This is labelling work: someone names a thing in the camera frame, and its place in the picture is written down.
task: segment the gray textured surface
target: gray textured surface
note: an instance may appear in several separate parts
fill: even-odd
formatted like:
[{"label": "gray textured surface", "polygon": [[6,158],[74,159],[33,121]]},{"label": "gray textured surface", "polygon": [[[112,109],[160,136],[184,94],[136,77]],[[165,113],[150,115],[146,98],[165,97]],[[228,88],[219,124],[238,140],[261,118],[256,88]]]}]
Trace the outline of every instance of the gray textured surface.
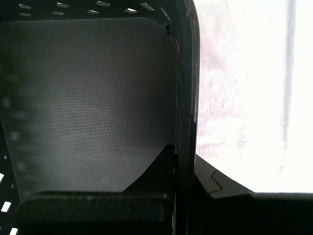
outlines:
[{"label": "gray textured surface", "polygon": [[175,141],[177,52],[148,19],[0,24],[1,111],[21,199],[121,191]]}]

